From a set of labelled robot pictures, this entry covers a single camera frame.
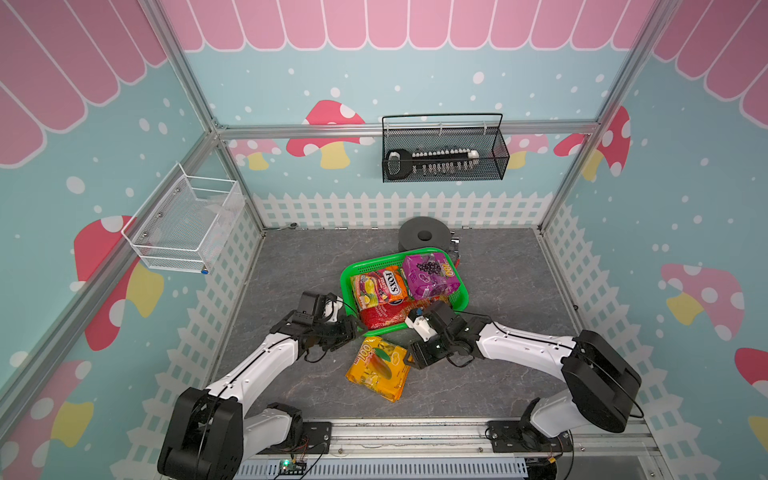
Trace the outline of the purple candy bag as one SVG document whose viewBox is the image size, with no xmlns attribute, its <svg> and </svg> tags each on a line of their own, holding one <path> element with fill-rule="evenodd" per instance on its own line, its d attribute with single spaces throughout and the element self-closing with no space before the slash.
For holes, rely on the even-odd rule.
<svg viewBox="0 0 768 480">
<path fill-rule="evenodd" d="M 449 259 L 442 252 L 408 255 L 402 270 L 414 300 L 450 296 L 461 285 Z"/>
</svg>

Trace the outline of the orange candy bag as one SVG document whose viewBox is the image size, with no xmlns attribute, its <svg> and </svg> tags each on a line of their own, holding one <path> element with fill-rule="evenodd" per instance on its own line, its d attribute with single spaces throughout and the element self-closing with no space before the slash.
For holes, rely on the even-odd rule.
<svg viewBox="0 0 768 480">
<path fill-rule="evenodd" d="M 350 279 L 354 300 L 360 310 L 399 304 L 409 298 L 407 283 L 398 266 L 354 275 Z"/>
</svg>

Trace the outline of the yellow candy bag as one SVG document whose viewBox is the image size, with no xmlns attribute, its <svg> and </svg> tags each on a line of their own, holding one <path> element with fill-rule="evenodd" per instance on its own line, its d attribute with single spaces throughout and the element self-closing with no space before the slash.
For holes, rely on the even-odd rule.
<svg viewBox="0 0 768 480">
<path fill-rule="evenodd" d="M 390 402 L 397 402 L 404 391 L 410 366 L 408 352 L 381 337 L 366 337 L 345 377 Z"/>
</svg>

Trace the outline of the red candy bag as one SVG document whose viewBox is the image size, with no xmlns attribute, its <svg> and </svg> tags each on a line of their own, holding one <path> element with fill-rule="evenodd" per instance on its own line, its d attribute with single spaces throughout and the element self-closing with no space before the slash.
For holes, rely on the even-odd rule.
<svg viewBox="0 0 768 480">
<path fill-rule="evenodd" d="M 378 330 L 404 323 L 412 310 L 424 310 L 438 300 L 450 304 L 450 300 L 446 296 L 422 300 L 403 300 L 399 304 L 382 304 L 364 309 L 360 312 L 360 319 L 369 330 Z"/>
</svg>

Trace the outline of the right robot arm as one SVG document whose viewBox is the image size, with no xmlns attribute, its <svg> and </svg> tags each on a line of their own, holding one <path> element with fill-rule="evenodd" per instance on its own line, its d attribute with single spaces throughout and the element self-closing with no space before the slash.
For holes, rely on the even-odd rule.
<svg viewBox="0 0 768 480">
<path fill-rule="evenodd" d="M 644 415 L 637 402 L 639 373 L 595 331 L 574 337 L 537 334 L 455 311 L 442 301 L 409 314 L 405 324 L 418 335 L 407 347 L 406 363 L 414 368 L 467 357 L 521 365 L 563 382 L 561 392 L 531 400 L 518 420 L 516 432 L 527 442 L 586 425 L 618 434 L 634 412 Z"/>
</svg>

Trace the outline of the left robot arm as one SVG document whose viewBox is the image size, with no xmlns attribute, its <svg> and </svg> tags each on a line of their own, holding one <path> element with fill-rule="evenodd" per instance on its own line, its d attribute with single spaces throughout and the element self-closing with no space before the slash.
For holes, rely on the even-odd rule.
<svg viewBox="0 0 768 480">
<path fill-rule="evenodd" d="M 309 435 L 299 409 L 281 403 L 249 410 L 287 368 L 318 347 L 335 351 L 365 330 L 338 296 L 302 294 L 297 308 L 269 330 L 240 364 L 204 388 L 176 399 L 157 471 L 171 479 L 231 479 L 242 461 L 264 451 L 303 453 Z"/>
</svg>

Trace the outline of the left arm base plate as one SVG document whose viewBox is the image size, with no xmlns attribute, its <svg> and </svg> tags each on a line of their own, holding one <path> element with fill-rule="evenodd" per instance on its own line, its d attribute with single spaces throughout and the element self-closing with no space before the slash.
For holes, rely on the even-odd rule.
<svg viewBox="0 0 768 480">
<path fill-rule="evenodd" d="M 326 454 L 332 435 L 331 422 L 299 422 L 289 427 L 281 443 L 261 451 L 261 454 Z"/>
</svg>

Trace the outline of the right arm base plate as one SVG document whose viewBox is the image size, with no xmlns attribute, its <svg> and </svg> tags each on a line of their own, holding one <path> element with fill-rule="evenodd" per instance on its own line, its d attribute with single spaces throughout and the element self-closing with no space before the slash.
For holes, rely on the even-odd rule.
<svg viewBox="0 0 768 480">
<path fill-rule="evenodd" d="M 491 420 L 484 433 L 494 453 L 536 453 L 558 456 L 573 451 L 569 436 L 546 437 L 526 422 Z"/>
</svg>

